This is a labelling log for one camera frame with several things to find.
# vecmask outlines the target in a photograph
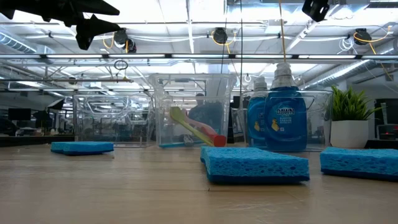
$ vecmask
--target blue dish soap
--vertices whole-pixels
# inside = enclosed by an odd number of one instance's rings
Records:
[[[304,151],[307,147],[307,109],[288,63],[275,71],[266,99],[265,141],[270,151]]]
[[[248,144],[251,147],[266,147],[264,107],[267,98],[267,83],[264,77],[254,81],[254,94],[248,104]]]

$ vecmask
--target potted plant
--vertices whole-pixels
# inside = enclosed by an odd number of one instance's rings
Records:
[[[350,87],[341,91],[333,89],[333,110],[330,142],[334,147],[363,148],[368,141],[368,118],[381,108],[368,110],[370,101],[365,92],[356,93]]]

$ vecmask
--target white flower pot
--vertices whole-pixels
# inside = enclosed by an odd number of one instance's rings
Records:
[[[368,133],[368,121],[332,121],[330,142],[333,147],[363,149]]]

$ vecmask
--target desk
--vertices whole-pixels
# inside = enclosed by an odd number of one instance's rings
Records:
[[[116,149],[68,157],[49,145],[0,148],[0,220],[21,223],[398,222],[398,184],[320,173],[302,185],[213,185],[200,150]]]

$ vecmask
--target green plant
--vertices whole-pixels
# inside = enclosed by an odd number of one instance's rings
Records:
[[[356,93],[350,87],[347,91],[341,91],[337,87],[332,86],[333,89],[333,121],[364,121],[369,118],[375,111],[381,108],[374,108],[368,110],[366,106],[370,102],[365,96],[365,91]]]

